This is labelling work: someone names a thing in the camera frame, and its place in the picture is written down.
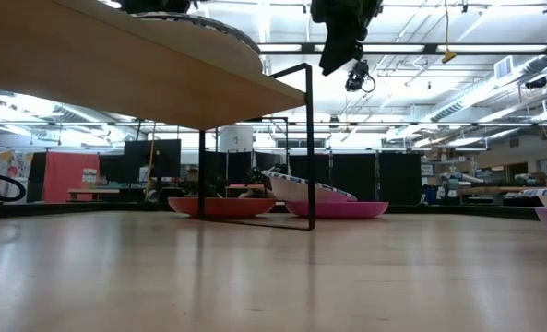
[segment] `black partition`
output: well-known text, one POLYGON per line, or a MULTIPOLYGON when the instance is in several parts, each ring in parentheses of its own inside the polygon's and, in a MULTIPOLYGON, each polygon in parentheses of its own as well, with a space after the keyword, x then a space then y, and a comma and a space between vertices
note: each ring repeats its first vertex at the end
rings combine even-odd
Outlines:
POLYGON ((228 181, 231 184, 243 184, 246 182, 248 172, 251 169, 252 152, 228 153, 228 181))
POLYGON ((380 197, 392 205, 419 203, 422 195, 421 155, 382 153, 379 155, 380 197))
POLYGON ((255 152, 256 167, 259 170, 266 171, 281 163, 281 156, 275 153, 255 152))
POLYGON ((226 179, 226 153, 206 151, 208 179, 226 179))
POLYGON ((126 183, 129 177, 124 172, 124 155, 99 155, 99 176, 107 181, 126 183))
POLYGON ((330 185, 359 201, 375 201, 375 154, 333 154, 330 185))
MULTIPOLYGON (((328 168, 328 155, 314 155, 315 180, 321 184, 329 184, 330 174, 328 168)), ((290 156, 290 165, 292 176, 299 178, 308 178, 308 157, 307 156, 290 156)))
POLYGON ((45 177, 46 153, 33 153, 30 176, 27 183, 27 203, 43 199, 43 178, 45 177))

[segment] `wooden table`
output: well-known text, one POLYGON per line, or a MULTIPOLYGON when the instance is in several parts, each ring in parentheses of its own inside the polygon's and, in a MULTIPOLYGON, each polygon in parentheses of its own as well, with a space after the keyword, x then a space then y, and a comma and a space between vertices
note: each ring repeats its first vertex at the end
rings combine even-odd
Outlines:
POLYGON ((68 189, 71 201, 78 201, 80 194, 92 194, 92 200, 98 201, 100 194, 119 194, 119 189, 68 189))
POLYGON ((187 25, 97 0, 0 1, 0 89, 199 130, 305 105, 298 89, 226 60, 230 36, 187 25))

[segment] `ceiling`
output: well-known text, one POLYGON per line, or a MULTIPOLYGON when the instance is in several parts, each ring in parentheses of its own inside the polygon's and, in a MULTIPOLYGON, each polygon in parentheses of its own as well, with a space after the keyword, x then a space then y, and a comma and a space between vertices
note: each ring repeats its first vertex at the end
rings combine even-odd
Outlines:
MULTIPOLYGON (((369 25, 365 41, 444 42, 448 26, 450 42, 547 43, 547 14, 543 13, 547 8, 546 0, 447 2, 448 24, 444 1, 384 0, 383 11, 369 25), (468 5, 468 10, 462 13, 464 3, 468 5)), ((313 23, 309 15, 303 12, 304 5, 308 6, 309 1, 212 0, 200 2, 198 8, 192 5, 189 14, 219 20, 241 30, 260 44, 323 43, 327 36, 326 27, 324 24, 313 23)), ((366 56, 365 59, 370 64, 370 74, 376 82, 375 90, 366 94, 362 91, 347 92, 344 89, 353 63, 323 77, 317 66, 319 55, 262 55, 268 74, 303 62, 315 68, 314 101, 317 121, 328 121, 330 115, 338 115, 340 121, 419 121, 435 105, 455 98, 463 89, 492 75, 494 64, 503 58, 500 55, 464 55, 443 65, 438 55, 366 56)), ((303 75, 300 73, 282 77, 280 80, 303 89, 303 75)), ((497 90, 492 96, 476 101, 473 107, 460 111, 455 121, 478 121, 486 113, 503 110, 543 93, 547 93, 547 87, 532 90, 523 88, 519 97, 517 84, 510 84, 497 90)), ((74 111, 76 108, 70 106, 70 109, 74 111)), ((303 111, 303 108, 288 110, 282 115, 300 121, 303 111)), ((68 112, 73 115, 78 112, 86 113, 98 122, 133 120, 84 108, 77 109, 76 113, 70 110, 68 112)), ((541 112, 538 107, 531 110, 531 114, 538 112, 541 112)), ((91 121, 90 118, 81 120, 87 122, 91 121)), ((12 118, 5 120, 18 121, 12 118)), ((173 131, 175 128, 159 130, 173 131)), ((145 133, 150 131, 151 127, 143 128, 145 133)), ((419 131, 413 133, 416 133, 417 139, 440 135, 430 130, 421 131, 421 135, 419 131)), ((132 139, 134 136, 134 128, 127 129, 120 135, 121 139, 132 139)))

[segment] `cable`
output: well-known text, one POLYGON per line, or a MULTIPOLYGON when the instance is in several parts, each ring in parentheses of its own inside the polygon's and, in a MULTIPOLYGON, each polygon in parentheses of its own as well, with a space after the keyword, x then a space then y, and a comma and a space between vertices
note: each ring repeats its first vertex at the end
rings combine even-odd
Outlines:
POLYGON ((442 64, 446 64, 458 56, 455 52, 449 50, 449 8, 447 8, 447 0, 445 0, 446 7, 446 56, 441 59, 442 64))
POLYGON ((446 51, 449 52, 449 9, 447 8, 447 0, 446 2, 446 51))
POLYGON ((0 180, 2 181, 6 181, 8 183, 11 183, 13 185, 15 185, 17 188, 18 188, 18 195, 15 196, 15 197, 4 197, 4 196, 0 196, 0 201, 1 202, 17 202, 19 201, 21 198, 25 197, 25 195, 27 194, 27 190, 25 189, 25 187, 23 186, 23 184, 21 184, 19 181, 17 180, 14 180, 14 179, 11 179, 9 177, 6 177, 6 176, 3 176, 0 174, 0 180))
POLYGON ((371 77, 369 74, 367 76, 369 77, 369 79, 372 80, 372 82, 374 82, 374 87, 371 90, 366 90, 364 88, 361 88, 361 90, 365 93, 372 93, 375 90, 375 79, 373 77, 371 77))

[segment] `ceiling pipe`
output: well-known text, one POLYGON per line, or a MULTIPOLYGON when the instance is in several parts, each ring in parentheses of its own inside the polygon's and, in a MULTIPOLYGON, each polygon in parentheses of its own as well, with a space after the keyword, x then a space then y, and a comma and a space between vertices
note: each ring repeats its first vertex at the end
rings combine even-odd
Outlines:
MULTIPOLYGON (((509 77, 501 79, 496 78, 494 73, 491 73, 478 80, 476 83, 463 89, 453 98, 442 101, 421 119, 421 122, 438 122, 443 118, 468 109, 474 104, 484 101, 499 92, 505 90, 506 87, 516 84, 523 84, 536 75, 547 69, 547 55, 540 55, 530 59, 523 60, 518 64, 514 64, 514 70, 509 77)), ((414 134, 421 128, 419 126, 409 126, 405 128, 395 129, 392 133, 386 135, 386 139, 398 139, 403 136, 414 134)))

